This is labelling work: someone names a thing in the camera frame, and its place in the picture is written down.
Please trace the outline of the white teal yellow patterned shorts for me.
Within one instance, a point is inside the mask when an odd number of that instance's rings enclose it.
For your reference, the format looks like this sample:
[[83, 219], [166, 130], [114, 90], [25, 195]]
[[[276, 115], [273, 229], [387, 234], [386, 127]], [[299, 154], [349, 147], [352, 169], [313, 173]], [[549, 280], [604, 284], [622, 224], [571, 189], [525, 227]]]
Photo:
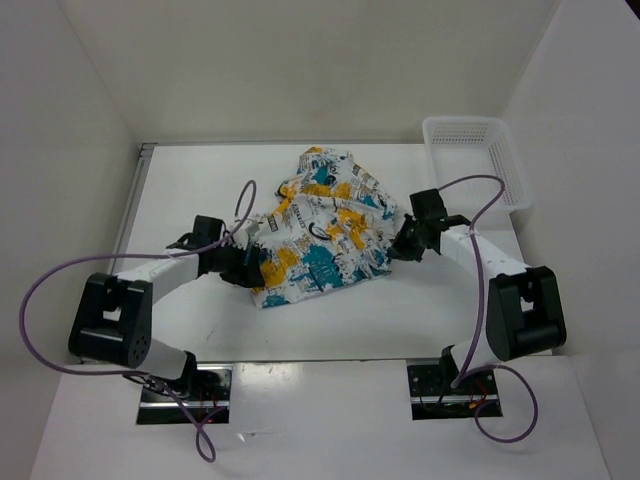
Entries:
[[257, 308], [298, 303], [390, 273], [387, 250], [406, 211], [350, 152], [310, 148], [276, 195], [281, 202], [274, 211], [244, 225], [263, 223], [265, 286], [251, 291]]

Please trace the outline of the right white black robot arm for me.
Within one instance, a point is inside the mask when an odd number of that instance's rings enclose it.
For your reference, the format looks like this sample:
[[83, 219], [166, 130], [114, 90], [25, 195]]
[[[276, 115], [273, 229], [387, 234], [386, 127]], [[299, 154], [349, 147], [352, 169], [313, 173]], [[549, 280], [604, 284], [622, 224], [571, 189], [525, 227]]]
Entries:
[[438, 378], [446, 391], [464, 391], [485, 367], [565, 344], [560, 291], [550, 268], [532, 267], [506, 254], [481, 236], [471, 220], [449, 214], [436, 189], [411, 195], [410, 203], [412, 212], [405, 216], [389, 256], [419, 262], [431, 250], [478, 281], [473, 335], [441, 355]]

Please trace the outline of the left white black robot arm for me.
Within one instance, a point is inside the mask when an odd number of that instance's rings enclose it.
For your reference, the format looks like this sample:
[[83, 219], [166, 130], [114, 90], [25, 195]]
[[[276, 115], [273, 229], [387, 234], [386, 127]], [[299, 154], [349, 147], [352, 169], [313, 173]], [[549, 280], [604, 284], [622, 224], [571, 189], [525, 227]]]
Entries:
[[197, 216], [191, 231], [159, 258], [116, 275], [95, 273], [84, 286], [68, 339], [77, 357], [125, 368], [157, 392], [191, 398], [203, 387], [196, 356], [152, 338], [154, 305], [199, 277], [217, 273], [232, 285], [263, 287], [260, 247], [244, 233], [230, 234], [217, 218]]

